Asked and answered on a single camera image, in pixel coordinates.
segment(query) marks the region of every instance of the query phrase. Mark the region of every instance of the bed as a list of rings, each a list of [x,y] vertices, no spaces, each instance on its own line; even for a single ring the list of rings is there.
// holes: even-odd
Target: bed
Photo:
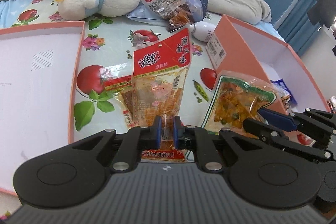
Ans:
[[[217,24],[221,16],[215,13],[207,13],[204,20]],[[57,3],[54,0],[9,0],[0,2],[0,27],[9,28],[27,24],[63,21],[58,13]],[[280,35],[271,24],[260,22],[256,27],[281,39]],[[149,25],[132,21],[125,16],[116,18],[90,17],[85,23],[85,39],[78,73],[84,75],[78,78],[75,104],[83,101],[92,101],[88,93],[91,89],[102,92],[97,87],[99,84],[99,68],[122,63],[133,62],[132,33],[138,30],[152,31],[160,40],[169,37],[166,27]],[[207,102],[194,93],[196,92],[193,80],[202,85],[208,96],[211,91],[202,83],[200,71],[203,68],[212,68],[209,57],[205,51],[205,43],[191,38],[193,43],[192,64],[185,82],[180,116],[184,124],[199,124],[202,120],[204,108]],[[119,133],[127,132],[130,124],[128,114],[123,106],[115,99],[108,100],[107,109],[100,110],[94,102],[95,113],[90,122],[74,128],[74,140],[80,140],[106,128],[114,128]]]

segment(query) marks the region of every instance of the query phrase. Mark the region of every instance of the black fabric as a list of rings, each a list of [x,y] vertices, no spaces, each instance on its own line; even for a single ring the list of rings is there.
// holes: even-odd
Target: black fabric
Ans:
[[[317,0],[317,3],[307,12],[312,25],[320,22],[330,28],[336,16],[336,0]]]
[[[336,45],[335,45],[335,47],[333,47],[332,51],[333,51],[334,55],[336,56]]]

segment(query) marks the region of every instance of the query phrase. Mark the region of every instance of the bed sheet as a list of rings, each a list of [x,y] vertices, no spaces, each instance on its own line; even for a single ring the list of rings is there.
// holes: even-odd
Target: bed sheet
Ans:
[[[57,3],[54,0],[8,1],[0,3],[0,9],[0,22],[3,27],[63,21],[57,12]],[[220,15],[208,13],[205,20],[217,24],[220,18]],[[256,27],[281,38],[271,24],[261,23]],[[97,106],[97,100],[89,98],[89,93],[91,90],[95,90],[98,94],[103,91],[99,68],[133,63],[135,48],[132,41],[136,32],[147,35],[152,41],[163,40],[171,35],[165,27],[132,21],[125,16],[116,18],[93,16],[86,19],[75,95],[75,108],[77,108],[75,141],[106,128],[114,128],[118,133],[124,133],[131,125],[129,113],[115,98],[108,99],[104,103],[105,106],[101,107],[101,104]],[[205,52],[206,44],[193,37],[190,40],[193,50],[192,63],[186,78],[179,115],[184,124],[199,125],[208,108],[208,102],[195,89],[194,81],[201,85],[209,97],[211,91],[202,82],[200,71],[203,68],[212,68],[212,65]],[[62,96],[62,90],[55,96]]]

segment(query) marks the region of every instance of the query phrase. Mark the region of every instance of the blue curtain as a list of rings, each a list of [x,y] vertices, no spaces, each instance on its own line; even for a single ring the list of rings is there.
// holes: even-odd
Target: blue curtain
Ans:
[[[302,56],[314,41],[320,24],[313,26],[308,18],[308,10],[317,0],[299,0],[285,21],[278,28],[278,33],[292,46],[293,50]]]

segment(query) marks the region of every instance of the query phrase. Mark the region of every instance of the spicy gluten snack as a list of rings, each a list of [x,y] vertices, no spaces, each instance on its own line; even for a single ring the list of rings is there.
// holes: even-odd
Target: spicy gluten snack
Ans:
[[[249,75],[231,71],[221,74],[202,127],[216,134],[222,127],[228,127],[255,138],[243,130],[243,121],[252,118],[264,122],[257,111],[276,100],[275,90],[270,84]]]
[[[135,126],[132,120],[132,71],[131,63],[100,68],[103,86],[110,98],[119,102],[128,128]]]
[[[152,46],[134,52],[132,76],[133,120],[136,126],[150,126],[162,117],[161,147],[142,153],[145,159],[184,161],[174,149],[172,119],[178,115],[191,55],[189,33],[184,29]]]

